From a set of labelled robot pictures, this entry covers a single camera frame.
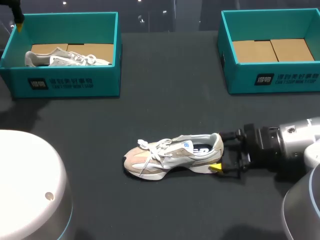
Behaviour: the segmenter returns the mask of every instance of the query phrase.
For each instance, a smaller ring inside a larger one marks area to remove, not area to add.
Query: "white sneaker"
[[[160,180],[175,167],[185,167],[195,173],[215,173],[210,165],[217,163],[224,152],[219,134],[181,135],[147,143],[138,140],[139,147],[124,158],[125,169],[139,178]]]
[[[110,62],[98,59],[92,54],[84,56],[73,51],[62,50],[60,47],[48,54],[36,54],[28,51],[24,60],[27,67],[111,65]]]

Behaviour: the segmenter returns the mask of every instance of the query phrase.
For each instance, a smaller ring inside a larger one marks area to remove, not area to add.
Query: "box logo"
[[[48,86],[44,78],[28,78],[30,87],[33,90],[47,90]]]
[[[254,85],[255,86],[265,86],[265,85],[270,85],[272,82],[272,79],[274,78],[274,73],[262,73],[258,74],[256,76],[256,80]]]

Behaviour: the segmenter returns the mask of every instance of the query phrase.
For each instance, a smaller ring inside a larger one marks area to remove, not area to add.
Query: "shoe tongue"
[[[169,153],[169,152],[173,152],[178,149],[185,149],[189,153],[193,153],[194,152],[194,144],[192,143],[191,140],[181,141],[179,143],[175,143],[175,144],[170,145],[165,151],[167,153]]]

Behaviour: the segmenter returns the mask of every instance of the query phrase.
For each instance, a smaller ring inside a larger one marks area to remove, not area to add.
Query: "cardboard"
[[[31,51],[35,54],[49,54],[58,47],[67,51],[68,44],[34,44],[32,45]]]
[[[272,39],[271,44],[279,62],[314,61],[312,54],[301,39]]]
[[[270,41],[233,41],[236,58],[239,63],[277,62]]]
[[[81,55],[94,55],[97,59],[103,59],[112,64],[114,57],[113,44],[69,44],[67,47],[68,52],[75,52]]]

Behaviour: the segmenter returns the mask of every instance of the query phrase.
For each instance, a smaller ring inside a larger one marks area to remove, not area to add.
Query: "screw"
[[[293,127],[290,127],[288,129],[288,133],[293,134],[296,130]]]
[[[52,192],[47,192],[45,195],[45,198],[48,199],[49,201],[53,201],[55,199],[54,195],[52,194]]]

